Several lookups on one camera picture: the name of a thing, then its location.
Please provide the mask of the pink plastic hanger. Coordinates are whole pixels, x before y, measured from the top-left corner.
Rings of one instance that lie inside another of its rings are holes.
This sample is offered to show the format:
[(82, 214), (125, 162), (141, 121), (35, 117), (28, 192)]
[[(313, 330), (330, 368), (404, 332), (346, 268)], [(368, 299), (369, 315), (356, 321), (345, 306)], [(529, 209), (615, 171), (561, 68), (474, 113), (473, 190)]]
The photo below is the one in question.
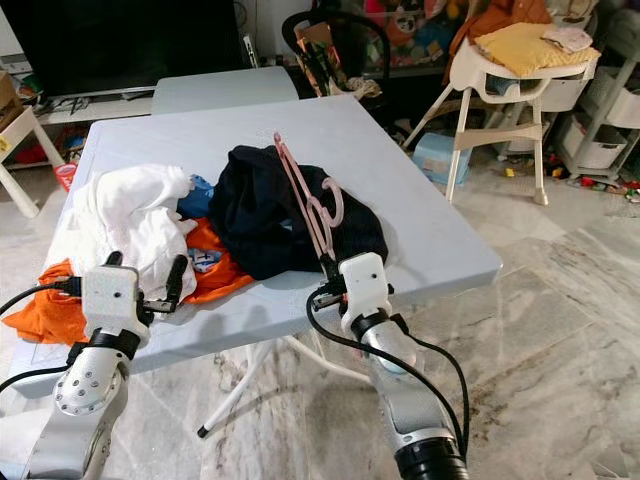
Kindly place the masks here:
[(294, 200), (300, 206), (303, 224), (305, 224), (308, 236), (314, 244), (317, 259), (321, 261), (321, 264), (337, 261), (334, 229), (339, 227), (344, 216), (343, 189), (332, 177), (325, 178), (321, 182), (321, 189), (328, 189), (332, 193), (334, 206), (337, 209), (337, 212), (333, 212), (325, 207), (320, 198), (308, 188), (300, 165), (293, 159), (291, 151), (285, 146), (282, 134), (278, 131), (273, 133), (273, 142), (280, 160), (282, 160), (282, 168), (285, 178), (288, 180), (288, 186), (291, 187)]

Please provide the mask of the white crumpled garment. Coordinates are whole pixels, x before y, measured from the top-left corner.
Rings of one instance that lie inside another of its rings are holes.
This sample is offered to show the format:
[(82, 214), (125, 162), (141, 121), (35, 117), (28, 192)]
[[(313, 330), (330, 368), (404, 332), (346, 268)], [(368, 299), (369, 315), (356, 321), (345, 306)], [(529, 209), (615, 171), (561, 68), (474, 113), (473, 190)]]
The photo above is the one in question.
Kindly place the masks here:
[(68, 260), (78, 275), (122, 253), (148, 298), (165, 296), (175, 257), (187, 252), (195, 224), (177, 214), (192, 191), (191, 174), (173, 165), (142, 164), (91, 175), (70, 193)]

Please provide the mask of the blue cloth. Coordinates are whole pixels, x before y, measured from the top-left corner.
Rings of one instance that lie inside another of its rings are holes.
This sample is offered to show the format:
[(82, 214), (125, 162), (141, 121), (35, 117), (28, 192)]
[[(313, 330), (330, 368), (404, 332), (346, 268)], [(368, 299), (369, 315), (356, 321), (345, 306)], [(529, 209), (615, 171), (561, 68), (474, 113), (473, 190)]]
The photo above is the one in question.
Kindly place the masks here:
[(191, 175), (189, 183), (191, 183), (191, 189), (186, 196), (180, 198), (175, 211), (183, 220), (207, 218), (215, 192), (214, 184), (202, 178), (201, 175)]

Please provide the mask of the dark navy garment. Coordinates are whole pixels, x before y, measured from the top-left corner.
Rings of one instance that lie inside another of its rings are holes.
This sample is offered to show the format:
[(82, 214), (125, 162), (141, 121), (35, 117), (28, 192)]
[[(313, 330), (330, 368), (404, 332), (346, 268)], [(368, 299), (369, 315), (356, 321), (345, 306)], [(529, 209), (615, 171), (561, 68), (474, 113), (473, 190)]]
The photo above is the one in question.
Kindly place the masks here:
[[(320, 166), (301, 165), (308, 189), (321, 205), (334, 212), (334, 195), (323, 187), (330, 180)], [(378, 253), (389, 259), (381, 223), (369, 206), (343, 189), (342, 220), (334, 229), (337, 261), (360, 253)], [(285, 271), (320, 273), (314, 244), (306, 232), (297, 198), (285, 177), (274, 146), (236, 146), (212, 189), (209, 206), (211, 228), (228, 253), (255, 280), (266, 280)]]

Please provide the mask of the red printed can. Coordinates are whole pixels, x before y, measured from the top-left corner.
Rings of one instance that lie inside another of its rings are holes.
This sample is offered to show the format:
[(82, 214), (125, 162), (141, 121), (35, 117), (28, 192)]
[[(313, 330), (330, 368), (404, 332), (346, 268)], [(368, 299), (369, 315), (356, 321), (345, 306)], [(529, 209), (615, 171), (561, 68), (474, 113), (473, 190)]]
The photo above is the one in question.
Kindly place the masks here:
[(73, 180), (76, 178), (78, 165), (76, 163), (65, 163), (55, 166), (52, 173), (58, 179), (58, 184), (65, 192), (69, 192), (72, 188)]

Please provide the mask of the grey folding table white legs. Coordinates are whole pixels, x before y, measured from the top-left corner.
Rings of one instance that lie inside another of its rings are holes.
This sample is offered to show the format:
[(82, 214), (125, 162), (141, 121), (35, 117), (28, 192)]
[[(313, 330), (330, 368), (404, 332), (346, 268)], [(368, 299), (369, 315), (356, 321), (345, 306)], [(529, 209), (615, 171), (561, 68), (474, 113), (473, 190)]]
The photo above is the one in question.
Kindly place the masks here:
[[(274, 134), (303, 165), (320, 166), (378, 215), (390, 250), (390, 303), (397, 310), (497, 279), (502, 265), (497, 252), (349, 96), (97, 122), (72, 187), (86, 187), (100, 173), (147, 163), (175, 165), (215, 180), (233, 147), (270, 145)], [(141, 374), (307, 332), (303, 302), (320, 282), (319, 274), (288, 271), (224, 300), (184, 307), (157, 321), (132, 370)]]

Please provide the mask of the small white wooden table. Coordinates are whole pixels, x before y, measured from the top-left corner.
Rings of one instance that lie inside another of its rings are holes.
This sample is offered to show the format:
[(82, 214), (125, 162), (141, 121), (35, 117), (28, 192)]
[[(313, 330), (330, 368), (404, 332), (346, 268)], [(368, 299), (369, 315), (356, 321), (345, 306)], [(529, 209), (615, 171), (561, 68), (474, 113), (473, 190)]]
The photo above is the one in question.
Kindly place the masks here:
[(0, 183), (6, 195), (17, 206), (20, 214), (28, 219), (36, 218), (40, 207), (27, 195), (26, 189), (20, 186), (18, 180), (9, 172), (5, 161), (18, 150), (24, 140), (31, 136), (35, 137), (38, 145), (42, 150), (45, 150), (49, 138), (47, 138), (47, 134), (38, 122), (31, 106), (26, 106), (22, 113), (12, 120), (0, 134)]

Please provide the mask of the brown cardboard box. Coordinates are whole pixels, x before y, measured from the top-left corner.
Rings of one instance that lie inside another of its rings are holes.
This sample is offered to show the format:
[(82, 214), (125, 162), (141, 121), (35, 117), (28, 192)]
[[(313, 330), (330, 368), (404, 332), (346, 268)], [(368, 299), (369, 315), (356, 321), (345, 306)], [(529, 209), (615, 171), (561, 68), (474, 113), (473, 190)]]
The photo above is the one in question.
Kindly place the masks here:
[(20, 101), (14, 79), (5, 70), (0, 70), (0, 129), (6, 129), (23, 113), (26, 106)]

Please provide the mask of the black baby stroller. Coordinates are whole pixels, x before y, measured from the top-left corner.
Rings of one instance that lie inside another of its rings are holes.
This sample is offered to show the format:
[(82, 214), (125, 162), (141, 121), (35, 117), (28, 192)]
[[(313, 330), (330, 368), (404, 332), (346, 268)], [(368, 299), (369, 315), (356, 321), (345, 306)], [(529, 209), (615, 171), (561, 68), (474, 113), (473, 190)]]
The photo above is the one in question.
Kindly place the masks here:
[(282, 37), (319, 97), (349, 93), (362, 102), (383, 99), (378, 78), (390, 78), (390, 37), (365, 15), (312, 9), (285, 18)]

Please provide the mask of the black flat television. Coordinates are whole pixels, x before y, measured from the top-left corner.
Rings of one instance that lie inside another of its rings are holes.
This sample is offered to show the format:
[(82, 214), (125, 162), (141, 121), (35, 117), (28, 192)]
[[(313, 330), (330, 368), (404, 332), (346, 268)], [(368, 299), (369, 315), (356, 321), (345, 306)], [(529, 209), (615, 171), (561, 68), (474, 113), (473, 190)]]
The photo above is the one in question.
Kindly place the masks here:
[(233, 0), (0, 0), (46, 96), (250, 68)]

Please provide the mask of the white baby high chair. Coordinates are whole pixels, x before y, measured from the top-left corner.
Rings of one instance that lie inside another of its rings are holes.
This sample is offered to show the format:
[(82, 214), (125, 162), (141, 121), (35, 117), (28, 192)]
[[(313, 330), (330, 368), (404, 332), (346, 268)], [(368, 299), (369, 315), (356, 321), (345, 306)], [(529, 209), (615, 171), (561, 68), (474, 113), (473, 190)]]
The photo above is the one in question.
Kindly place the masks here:
[[(495, 145), (499, 142), (529, 140), (532, 142), (532, 177), (534, 177), (534, 192), (532, 200), (535, 204), (547, 206), (547, 188), (545, 188), (544, 168), (544, 122), (543, 97), (545, 90), (553, 81), (581, 76), (584, 79), (593, 77), (596, 59), (590, 58), (567, 65), (567, 67), (541, 68), (529, 74), (517, 74), (511, 69), (503, 67), (495, 61), (486, 59), (479, 47), (463, 42), (460, 50), (453, 56), (451, 67), (448, 69), (449, 79), (433, 105), (422, 115), (415, 128), (402, 142), (407, 148), (419, 136), (422, 128), (435, 118), (443, 114), (442, 106), (453, 92), (461, 93), (458, 106), (458, 120), (454, 128), (454, 142), (451, 148), (451, 165), (445, 180), (445, 200), (454, 200), (454, 188), (458, 169), (461, 165), (461, 151), (484, 145)], [(470, 131), (467, 128), (468, 113), (472, 100), (479, 100), (489, 105), (529, 105), (532, 113), (530, 122), (515, 125), (500, 125), (500, 127), (481, 128)]]

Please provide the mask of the colourful play mat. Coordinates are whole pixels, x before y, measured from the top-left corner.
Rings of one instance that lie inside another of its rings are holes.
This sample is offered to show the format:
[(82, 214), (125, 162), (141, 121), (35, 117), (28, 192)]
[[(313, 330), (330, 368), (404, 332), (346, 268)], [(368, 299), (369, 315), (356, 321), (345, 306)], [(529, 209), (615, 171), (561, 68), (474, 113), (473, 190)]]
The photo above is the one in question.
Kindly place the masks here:
[(361, 0), (364, 14), (387, 32), (390, 64), (417, 67), (447, 54), (468, 0)]

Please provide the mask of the orange brown draped garment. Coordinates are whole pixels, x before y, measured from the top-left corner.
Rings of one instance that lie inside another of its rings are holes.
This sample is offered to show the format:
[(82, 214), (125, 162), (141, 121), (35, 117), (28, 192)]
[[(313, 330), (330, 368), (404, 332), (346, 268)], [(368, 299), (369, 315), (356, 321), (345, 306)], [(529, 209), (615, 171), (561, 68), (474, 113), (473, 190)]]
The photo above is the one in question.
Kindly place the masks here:
[(489, 35), (498, 29), (518, 23), (550, 24), (553, 22), (545, 0), (488, 0), (484, 9), (477, 9), (480, 0), (474, 0), (474, 8), (465, 23), (454, 36), (449, 55), (457, 54), (467, 38)]

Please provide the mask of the grey drawer storage rack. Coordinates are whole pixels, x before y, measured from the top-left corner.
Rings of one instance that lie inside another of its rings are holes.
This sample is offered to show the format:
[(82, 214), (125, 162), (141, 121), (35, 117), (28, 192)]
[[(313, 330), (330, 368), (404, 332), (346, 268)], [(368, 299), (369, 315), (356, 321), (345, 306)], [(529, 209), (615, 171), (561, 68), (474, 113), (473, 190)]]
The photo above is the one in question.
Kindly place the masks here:
[(640, 56), (622, 67), (595, 69), (557, 140), (556, 151), (571, 177), (620, 175), (640, 146)]

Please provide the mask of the pale pink folded cloth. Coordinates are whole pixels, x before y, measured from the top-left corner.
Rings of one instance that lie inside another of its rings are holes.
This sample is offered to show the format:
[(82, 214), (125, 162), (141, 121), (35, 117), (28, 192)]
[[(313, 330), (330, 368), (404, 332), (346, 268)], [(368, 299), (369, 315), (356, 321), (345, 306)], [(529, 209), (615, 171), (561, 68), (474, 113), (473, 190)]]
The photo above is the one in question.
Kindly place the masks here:
[(541, 33), (541, 38), (567, 54), (584, 51), (593, 45), (593, 37), (585, 29), (573, 26), (548, 27)]

